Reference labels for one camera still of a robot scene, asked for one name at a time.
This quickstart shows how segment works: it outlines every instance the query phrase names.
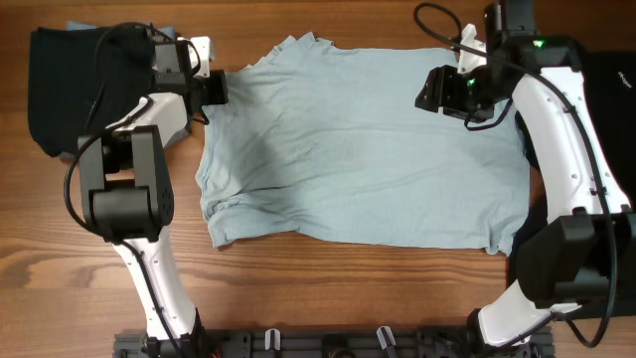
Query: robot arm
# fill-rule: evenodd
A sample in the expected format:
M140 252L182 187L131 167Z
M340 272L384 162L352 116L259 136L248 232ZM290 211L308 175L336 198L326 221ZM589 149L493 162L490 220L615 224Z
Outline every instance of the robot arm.
M431 34L417 18L417 10L425 6L430 5L416 8L415 21ZM482 347L503 347L524 343L519 337L549 322L555 312L571 312L581 304L606 298L608 287L616 285L617 274L631 277L636 226L590 120L574 41L540 36L531 0L500 0L486 8L484 17L486 43L474 40L474 27L469 25L461 44L473 52L486 50L488 61L461 49L459 68L433 70L415 106L435 112L442 108L465 123L479 123L492 117L493 103L511 98L532 137L546 184L549 224L519 249L517 266L510 268L517 271L518 280L469 318ZM555 88L528 73L540 75ZM555 90L573 107L564 104ZM596 183L592 165L601 176L596 176L600 179ZM601 205L603 198L606 210ZM611 268L614 258L609 260L613 254L607 249L613 242L621 248L618 272ZM629 279L621 283L619 291L634 284ZM598 341L595 337L589 346Z
M199 39L198 50L209 49L210 40ZM164 148L189 129L196 113L205 118L203 105L228 101L223 72L210 73L203 65L192 75L191 60L197 60L190 47L183 40L157 43L153 93L109 127L115 129L97 140L79 139L80 147L94 140L79 158L83 216L113 244L132 275L151 357L209 357L212 347L179 278L169 233L174 195ZM134 179L106 176L124 169L132 169Z

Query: light blue t-shirt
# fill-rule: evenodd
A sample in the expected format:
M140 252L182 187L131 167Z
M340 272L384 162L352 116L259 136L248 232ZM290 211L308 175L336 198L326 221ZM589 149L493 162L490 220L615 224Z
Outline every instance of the light blue t-shirt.
M296 231L509 254L530 190L514 109L469 132L414 106L429 71L454 64L446 50L340 50L309 33L228 73L197 172L214 245Z

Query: wood grain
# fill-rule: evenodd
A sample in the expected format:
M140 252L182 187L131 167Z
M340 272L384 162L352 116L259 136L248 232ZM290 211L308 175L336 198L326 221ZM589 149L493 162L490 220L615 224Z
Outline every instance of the wood grain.
M175 25L185 36L211 36L214 67L227 71L254 63L287 35L308 31L341 48L439 46L412 23L411 1L159 2L5 0L0 7L0 357L108 356L113 334L144 328L123 263L66 213L66 166L47 157L29 134L30 31L63 28L69 20ZM443 1L464 23L478 25L488 2ZM538 23L544 33L569 33L593 49L636 50L628 28L634 4L538 0ZM439 16L427 19L441 31L452 31ZM194 180L203 145L202 128L195 126L193 135L167 151L167 159L177 208L173 249L184 284L210 328L457 324L505 288L505 258L479 251L333 244L293 233L217 251ZM77 205L78 198L74 192ZM631 357L635 323L633 318L614 320L596 350L582 348L566 327L556 325L558 356ZM594 324L583 323L588 334Z

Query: cable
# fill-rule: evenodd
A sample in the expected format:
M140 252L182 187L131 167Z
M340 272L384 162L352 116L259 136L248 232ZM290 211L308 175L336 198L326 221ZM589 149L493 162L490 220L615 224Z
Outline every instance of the cable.
M485 125L480 125L480 126L475 126L475 127L468 126L468 123L470 122L470 119L472 118L474 112L470 113L470 114L468 114L466 119L464 119L464 126L469 131L479 131L479 130L486 130L486 129L494 128L497 125L501 124L502 121L504 121L504 119L506 118L506 114L508 114L508 111L510 110L510 107L512 105L513 105L513 100L510 98L506 102L506 106L504 107L504 110L501 111L501 114L499 114L499 117L497 118L497 120L495 120L494 122L492 122L490 124L485 124Z
M99 38L97 39L97 43L95 44L95 50L92 54L92 62L93 62L94 71L95 71L95 80L99 82L99 89L97 90L97 95L95 96L95 100L93 101L92 106L90 107L90 112L88 113L88 117L86 118L86 121L84 122L84 125L83 125L84 129L88 129L90 127L90 123L92 122L92 119L94 118L97 112L97 108L99 107L99 104L101 103L101 98L103 96L103 92L105 89L106 81L102 77L101 68L99 66L99 52L101 51L101 47L103 46L103 43L112 35L112 33L115 30L122 29L125 27L142 27L146 30L149 30L150 32L157 33L166 41L173 41L170 36L166 35L164 32L160 30L155 29L153 26L138 23L138 22L125 22L125 23L117 24L115 26L108 28L108 30L104 31L101 34L101 36L99 36Z
M143 274L143 280L146 282L146 287L148 287L148 293L150 293L150 299L152 300L152 304L155 307L155 312L161 321L161 325L163 329L166 331L168 335L168 339L170 343L172 343L172 347L175 349L175 353L178 353L182 358L186 358L185 354L181 351L181 347L177 344L177 340L172 335L170 331L170 327L168 326L168 322L166 321L166 317L163 314L163 308L159 304L159 300L157 299L157 294L152 287L152 281L150 280L150 275L148 274L148 268L146 268L146 263L143 261L143 256L135 249L132 245L126 243L125 241L121 241L121 244L124 245L130 252L135 256L137 262L139 263L139 268L141 269L141 274Z
M415 20L415 23L417 24L417 26L419 26L419 28L423 32L425 32L426 34L430 35L432 38L448 46L452 46L454 49L463 50L467 53L470 53L476 56L481 56L483 58L486 58L488 61L494 61L496 63L509 67L513 70L519 71L539 81L544 86L546 86L549 90L555 93L558 99L565 106L565 111L569 113L569 115L572 117L572 120L574 121L574 124L576 125L576 128L583 142L583 146L585 147L585 151L587 152L587 157L589 158L589 164L592 170L592 177L597 187L596 193L598 195L598 201L600 203L603 217L605 219L605 230L607 231L607 243L608 243L609 255L610 255L609 289L607 290L607 302L606 302L607 305L605 307L605 314L603 315L600 323L598 324L598 329L596 330L594 337L592 338L591 341L588 341L582 336L582 334L580 334L580 331L578 330L578 328L576 328L576 330L572 329L574 335L576 336L576 338L582 345L584 345L587 348L594 348L598 345L598 343L600 343L601 339L603 338L603 335L605 334L605 331L607 330L607 326L609 325L609 321L611 320L612 312L614 310L614 300L616 298L616 283L618 281L618 250L616 248L616 238L614 237L614 228L612 224L612 218L609 214L609 206L607 204L607 198L605 198L605 189L603 187L601 175L598 170L598 163L596 162L596 156L594 155L594 151L592 149L591 142L589 141L589 137L587 136L587 132L585 131L585 127L583 126L583 123L580 117L578 116L578 113L576 112L576 108L574 107L574 105L572 105L569 102L569 100L567 100L565 95L563 95L563 93L553 83L546 80L542 76L534 74L530 72L529 70L525 69L524 67L516 65L516 64L512 64L504 59L500 59L500 58L488 55L484 52L453 42L452 40L446 39L445 37L430 30L426 25L424 25L421 22L421 20L419 20L419 10L425 7L435 8L449 15L452 14L450 10L437 4L421 3L417 5L415 9L413 10L413 19ZM570 326L570 328L573 328L573 327L575 328L574 323L571 321L568 323L568 325Z

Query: black fabric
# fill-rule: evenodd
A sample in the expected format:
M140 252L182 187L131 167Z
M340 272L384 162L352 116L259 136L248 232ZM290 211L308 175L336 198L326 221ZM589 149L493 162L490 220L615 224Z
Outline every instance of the black fabric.
M633 205L636 202L636 167L632 158L633 138L636 138L636 121L632 113L633 103L636 103L636 53L586 53L584 50L581 53L585 99L596 135L616 181ZM541 169L520 115L517 121L526 139L528 161ZM517 279L519 247L548 224L547 216L548 201L544 196L530 209L526 222L515 235L508 264L508 285ZM604 310L605 304L599 302L580 309L571 318L597 318ZM613 315L636 315L636 292L624 292L618 297Z
M154 47L142 29L112 32L99 52L97 78L93 53L105 30L31 33L29 130L50 156L77 151L101 78L105 90L89 129L120 120L150 89Z
M596 53L583 58L585 97L618 185L636 203L636 53Z

